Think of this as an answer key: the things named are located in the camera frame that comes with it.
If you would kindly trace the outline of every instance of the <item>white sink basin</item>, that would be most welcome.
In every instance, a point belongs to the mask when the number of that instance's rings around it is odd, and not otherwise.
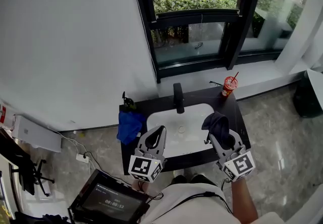
[[[147,130],[160,125],[166,127],[165,158],[211,149],[211,144],[204,144],[208,130],[201,127],[213,112],[210,105],[197,104],[185,107],[183,114],[178,114],[176,109],[153,113],[147,119]]]

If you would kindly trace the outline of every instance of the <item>black window frame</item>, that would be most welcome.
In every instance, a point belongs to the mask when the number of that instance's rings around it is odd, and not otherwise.
[[[234,65],[275,60],[281,50],[241,52],[241,47],[251,25],[258,0],[237,0],[237,9],[197,9],[155,14],[153,0],[137,0],[147,43],[154,65],[157,83],[161,78],[178,74]],[[151,30],[208,22],[224,22],[225,27],[216,55],[185,58],[163,65],[158,63],[154,52]]]

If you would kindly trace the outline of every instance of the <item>plastic cup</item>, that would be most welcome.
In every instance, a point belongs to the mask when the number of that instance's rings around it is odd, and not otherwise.
[[[234,79],[234,77],[229,76],[226,77],[224,80],[223,90],[222,90],[222,96],[228,97],[232,91],[234,91],[236,88],[238,88],[238,80]]]

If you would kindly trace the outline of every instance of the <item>window sill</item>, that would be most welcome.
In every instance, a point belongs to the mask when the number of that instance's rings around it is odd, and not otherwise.
[[[173,84],[177,82],[181,83],[183,92],[210,88],[213,86],[209,81],[223,83],[227,76],[234,76],[239,72],[237,77],[239,88],[234,91],[234,94],[237,99],[242,99],[295,82],[308,68],[303,59],[287,75],[276,68],[274,61],[236,65],[229,71],[225,67],[215,68],[163,78],[161,83],[157,85],[158,95],[159,97],[173,95]]]

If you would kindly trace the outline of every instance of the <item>screen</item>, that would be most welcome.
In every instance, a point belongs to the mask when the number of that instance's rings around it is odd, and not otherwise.
[[[120,220],[128,221],[142,201],[97,184],[82,207]]]

